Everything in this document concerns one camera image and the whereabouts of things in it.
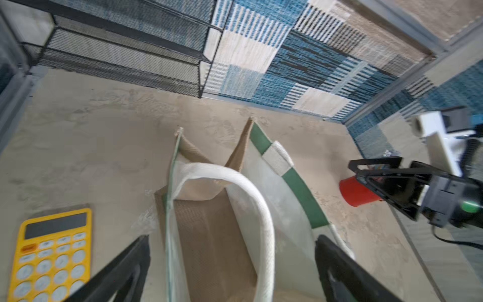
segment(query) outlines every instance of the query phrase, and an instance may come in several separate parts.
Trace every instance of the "calculator display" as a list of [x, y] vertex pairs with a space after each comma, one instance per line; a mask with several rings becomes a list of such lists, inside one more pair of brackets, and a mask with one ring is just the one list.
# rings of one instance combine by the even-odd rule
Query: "calculator display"
[[85, 226], [87, 223], [87, 213], [80, 213], [71, 216], [44, 220], [27, 224], [25, 227], [25, 240], [40, 237], [52, 233], [62, 232]]

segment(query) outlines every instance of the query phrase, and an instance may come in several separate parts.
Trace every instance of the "black cable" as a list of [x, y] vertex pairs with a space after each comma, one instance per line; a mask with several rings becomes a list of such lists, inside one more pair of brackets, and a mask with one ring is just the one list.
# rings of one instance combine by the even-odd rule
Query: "black cable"
[[440, 238], [440, 237], [438, 237], [436, 235], [434, 229], [435, 229], [435, 227], [432, 226], [431, 227], [431, 230], [433, 232], [434, 237], [438, 238], [441, 241], [444, 241], [446, 243], [451, 243], [451, 244], [467, 245], [467, 246], [471, 246], [471, 247], [474, 247], [474, 248], [483, 250], [483, 245], [482, 244], [478, 244], [478, 243], [474, 243], [474, 242], [470, 242], [470, 241], [451, 241], [451, 240], [446, 240], [446, 239]]

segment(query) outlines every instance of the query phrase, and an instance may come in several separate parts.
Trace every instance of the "red cup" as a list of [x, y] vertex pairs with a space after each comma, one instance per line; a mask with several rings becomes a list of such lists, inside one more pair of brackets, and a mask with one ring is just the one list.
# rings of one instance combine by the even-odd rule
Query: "red cup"
[[342, 179], [339, 182], [339, 189], [345, 201], [353, 207], [381, 200], [381, 197], [358, 182], [355, 176]]

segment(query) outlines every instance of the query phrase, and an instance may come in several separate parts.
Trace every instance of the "white rope handle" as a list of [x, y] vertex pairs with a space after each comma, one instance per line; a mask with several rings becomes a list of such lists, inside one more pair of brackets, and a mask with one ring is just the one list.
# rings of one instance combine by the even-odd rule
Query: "white rope handle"
[[275, 278], [275, 231], [262, 194], [248, 178], [230, 168], [199, 162], [183, 164], [179, 168], [177, 177], [173, 180], [173, 199], [176, 199], [187, 180], [197, 178], [229, 181], [238, 185], [253, 199], [260, 217], [260, 264], [254, 302], [271, 302]]

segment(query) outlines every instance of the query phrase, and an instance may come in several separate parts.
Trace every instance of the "black metal frame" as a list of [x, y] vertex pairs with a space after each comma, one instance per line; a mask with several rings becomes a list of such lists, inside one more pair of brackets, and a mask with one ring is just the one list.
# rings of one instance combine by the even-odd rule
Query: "black metal frame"
[[324, 235], [315, 262], [327, 302], [402, 302]]
[[151, 257], [148, 235], [138, 237], [65, 302], [138, 302]]
[[[204, 88], [205, 88], [205, 85], [206, 85], [206, 81], [208, 80], [208, 77], [209, 77], [210, 72], [211, 72], [211, 68], [213, 66], [214, 58], [216, 57], [216, 54], [218, 52], [218, 48], [219, 48], [219, 45], [220, 45], [220, 42], [221, 42], [221, 37], [223, 35], [223, 31], [225, 30], [226, 23], [227, 23], [230, 15], [231, 15], [232, 9], [234, 7], [233, 2], [232, 2], [230, 4], [230, 8], [229, 8], [225, 23], [223, 25], [223, 28], [221, 29], [217, 26], [212, 25], [209, 22], [205, 22], [203, 20], [200, 20], [197, 17], [179, 12], [177, 10], [172, 9], [171, 7], [160, 4], [160, 3], [155, 2], [153, 0], [139, 0], [142, 3], [145, 3], [145, 4], [152, 6], [154, 9], [159, 9], [159, 10], [165, 11], [165, 12], [171, 14], [171, 15], [189, 20], [190, 22], [206, 26], [206, 35], [205, 35], [205, 39], [204, 39], [205, 44], [204, 44], [204, 47], [203, 47], [203, 51], [198, 51], [198, 50], [186, 47], [184, 45], [180, 45], [180, 44], [168, 41], [166, 39], [157, 37], [155, 35], [152, 35], [152, 34], [149, 34], [149, 33], [143, 32], [143, 31], [139, 31], [139, 30], [136, 30], [136, 29], [133, 29], [133, 28], [112, 22], [110, 20], [103, 19], [103, 18], [94, 16], [94, 15], [91, 15], [91, 14], [85, 13], [85, 12], [78, 11], [78, 10], [70, 8], [68, 6], [55, 3], [51, 0], [11, 0], [11, 1], [50, 13], [51, 16], [52, 16], [52, 19], [54, 21], [54, 24], [55, 24], [52, 32], [49, 35], [49, 38], [47, 39], [47, 41], [44, 45], [34, 45], [34, 44], [30, 44], [30, 43], [22, 43], [22, 45], [26, 49], [28, 49], [28, 48], [32, 49], [33, 47], [34, 48], [41, 47], [40, 53], [36, 53], [35, 55], [32, 55], [31, 53], [27, 52], [29, 56], [34, 57], [33, 60], [32, 60], [32, 65], [42, 64], [42, 65], [47, 65], [47, 66], [54, 67], [54, 68], [59, 68], [59, 65], [61, 65], [62, 67], [60, 67], [60, 68], [66, 69], [66, 70], [69, 70], [69, 71], [87, 73], [87, 74], [90, 74], [90, 75], [100, 76], [100, 77], [118, 80], [118, 81], [122, 81], [122, 82], [134, 83], [134, 84], [139, 84], [139, 85], [142, 85], [142, 86], [149, 86], [149, 87], [153, 87], [153, 88], [157, 88], [157, 89], [163, 89], [163, 90], [168, 90], [168, 91], [172, 91], [172, 92], [178, 92], [178, 93], [182, 93], [182, 94], [196, 96], [198, 98], [202, 97], [202, 94], [203, 94], [203, 91], [204, 91]], [[214, 15], [215, 10], [216, 10], [216, 4], [217, 4], [217, 1], [214, 0], [210, 19], [213, 18], [213, 15]], [[164, 56], [164, 55], [161, 55], [161, 54], [156, 54], [156, 53], [153, 53], [153, 52], [150, 52], [150, 51], [146, 51], [146, 50], [143, 50], [143, 49], [139, 49], [139, 48], [132, 47], [132, 46], [125, 45], [125, 44], [121, 44], [121, 43], [116, 43], [114, 41], [109, 41], [109, 40], [106, 40], [106, 39], [103, 39], [103, 38], [100, 38], [100, 37], [91, 36], [91, 35], [76, 31], [76, 30], [65, 28], [63, 26], [60, 26], [56, 22], [56, 18], [54, 16], [60, 16], [60, 17], [63, 17], [65, 19], [81, 23], [83, 25], [92, 26], [92, 27], [97, 28], [97, 29], [106, 30], [107, 32], [110, 32], [110, 33], [113, 33], [113, 34], [116, 34], [116, 35], [120, 35], [120, 36], [126, 37], [128, 39], [132, 39], [134, 41], [153, 45], [154, 47], [160, 47], [160, 48], [172, 51], [174, 53], [178, 53], [181, 56], [187, 56], [187, 57], [193, 58], [197, 61], [197, 64], [193, 63], [193, 62], [183, 61], [182, 59], [167, 57], [167, 56]], [[154, 55], [154, 56], [157, 56], [157, 57], [166, 58], [166, 59], [169, 59], [169, 60], [174, 60], [174, 61], [182, 62], [182, 63], [185, 63], [185, 64], [189, 64], [189, 65], [195, 65], [195, 66], [198, 67], [197, 68], [197, 70], [198, 70], [198, 82], [192, 83], [192, 82], [187, 82], [187, 81], [184, 81], [184, 80], [181, 80], [181, 79], [176, 79], [176, 78], [172, 78], [172, 77], [165, 76], [165, 75], [150, 74], [149, 72], [144, 72], [144, 71], [140, 71], [140, 70], [137, 70], [137, 69], [124, 67], [124, 66], [119, 66], [119, 65], [116, 65], [116, 64], [112, 64], [112, 63], [108, 63], [108, 62], [104, 62], [104, 61], [99, 61], [99, 60], [96, 60], [96, 59], [87, 58], [87, 57], [80, 56], [80, 55], [77, 55], [77, 54], [72, 54], [72, 53], [67, 53], [66, 55], [73, 56], [73, 57], [78, 58], [78, 59], [90, 60], [90, 61], [92, 61], [96, 64], [101, 63], [103, 66], [105, 66], [105, 68], [102, 69], [101, 67], [99, 67], [101, 70], [96, 71], [95, 69], [97, 68], [97, 66], [95, 66], [93, 68], [94, 70], [91, 71], [89, 68], [87, 68], [87, 66], [79, 66], [78, 63], [77, 63], [77, 65], [76, 65], [76, 63], [73, 63], [73, 66], [67, 66], [67, 62], [65, 62], [65, 61], [57, 64], [56, 62], [52, 61], [52, 59], [53, 59], [52, 54], [53, 53], [64, 54], [65, 52], [58, 50], [58, 49], [52, 49], [51, 47], [49, 47], [49, 44], [51, 42], [52, 37], [54, 36], [55, 32], [58, 29], [69, 31], [69, 32], [72, 32], [72, 33], [75, 33], [75, 34], [80, 34], [80, 35], [86, 36], [88, 38], [96, 39], [98, 41], [103, 41], [103, 42], [118, 45], [118, 46], [121, 46], [121, 47], [126, 47], [126, 48], [129, 48], [129, 49], [132, 49], [132, 50], [144, 52], [146, 54]], [[215, 52], [213, 54], [213, 60], [207, 59], [204, 55], [204, 49], [206, 48], [206, 42], [207, 42], [207, 39], [208, 39], [208, 34], [209, 34], [210, 29], [218, 30], [219, 32], [221, 32], [220, 39], [218, 39], [218, 41], [217, 41]], [[49, 59], [45, 59], [46, 53], [49, 53], [51, 55], [51, 57]], [[208, 72], [206, 73], [206, 78], [204, 78], [203, 84], [201, 84], [200, 68], [199, 68], [201, 61], [207, 62], [207, 63], [210, 64]], [[118, 74], [116, 74], [115, 72], [112, 73], [112, 74], [105, 72], [105, 69], [110, 69], [110, 68], [116, 69], [116, 72], [118, 72]], [[130, 72], [133, 74], [133, 77], [134, 77], [133, 79], [128, 78], [128, 74]], [[158, 85], [156, 83], [156, 80], [149, 78], [150, 76], [152, 76], [153, 78], [156, 78], [156, 79], [161, 78], [161, 79], [166, 79], [166, 80], [169, 80], [169, 81], [175, 81], [177, 83], [184, 83], [186, 85], [197, 85], [198, 91], [197, 91], [197, 93], [193, 93], [193, 92], [185, 93], [185, 92], [180, 91], [179, 89], [176, 89], [174, 86], [166, 88], [165, 85], [162, 85], [162, 84]]]
[[210, 63], [210, 61], [203, 55], [203, 52], [194, 50], [192, 48], [180, 45], [163, 38], [151, 35], [149, 33], [132, 29], [130, 27], [87, 14], [76, 9], [67, 7], [65, 5], [57, 4], [49, 0], [12, 0], [13, 2], [23, 4], [44, 12], [48, 12], [52, 15], [58, 15], [70, 20], [74, 20], [80, 23], [88, 24], [100, 29], [105, 29], [107, 31], [117, 33], [135, 40], [139, 40], [148, 44], [152, 44], [158, 47], [166, 48], [171, 51], [183, 54], [195, 58], [200, 61], [205, 61]]
[[[416, 164], [412, 165], [410, 168], [400, 169], [399, 166], [401, 161], [402, 157], [355, 159], [349, 161], [348, 168], [355, 172], [355, 177], [358, 182], [362, 183], [376, 195], [383, 198], [388, 204], [403, 213], [407, 218], [416, 220], [422, 209], [419, 206], [412, 204], [402, 206], [397, 198], [386, 191], [387, 188], [384, 187], [384, 180], [399, 178], [429, 185], [433, 174], [446, 173], [419, 162], [413, 162]], [[388, 167], [379, 170], [363, 170], [359, 168], [359, 166], [364, 165], [387, 165]]]

